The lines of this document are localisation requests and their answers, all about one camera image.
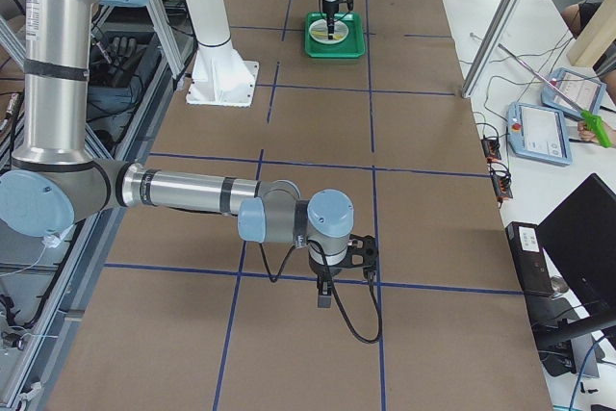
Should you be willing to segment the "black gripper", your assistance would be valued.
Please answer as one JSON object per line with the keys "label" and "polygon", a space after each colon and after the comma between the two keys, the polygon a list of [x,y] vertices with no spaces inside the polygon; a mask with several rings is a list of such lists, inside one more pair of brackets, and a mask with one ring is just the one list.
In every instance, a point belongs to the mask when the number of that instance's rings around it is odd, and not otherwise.
{"label": "black gripper", "polygon": [[321,0],[321,10],[327,16],[326,27],[329,40],[335,38],[335,15],[339,11],[340,0]]}
{"label": "black gripper", "polygon": [[322,257],[313,251],[309,252],[309,267],[317,277],[317,306],[320,309],[328,309],[332,303],[332,281],[331,279],[340,274],[343,268],[339,265],[329,265],[322,262]]}

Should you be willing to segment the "person hand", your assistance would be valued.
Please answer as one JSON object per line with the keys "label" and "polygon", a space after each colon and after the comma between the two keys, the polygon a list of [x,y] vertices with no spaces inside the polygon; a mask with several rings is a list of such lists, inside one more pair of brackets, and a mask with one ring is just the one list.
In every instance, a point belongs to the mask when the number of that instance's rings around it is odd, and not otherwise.
{"label": "person hand", "polygon": [[[609,137],[610,139],[610,143],[612,145],[614,145],[616,143],[616,134],[615,134],[615,129],[612,128],[609,124],[607,124],[605,121],[603,121],[603,129],[606,133],[606,135]],[[577,123],[577,131],[578,131],[578,136],[581,140],[583,141],[590,141],[592,143],[595,144],[599,144],[600,141],[597,138],[597,136],[587,128],[585,122],[579,121]]]}

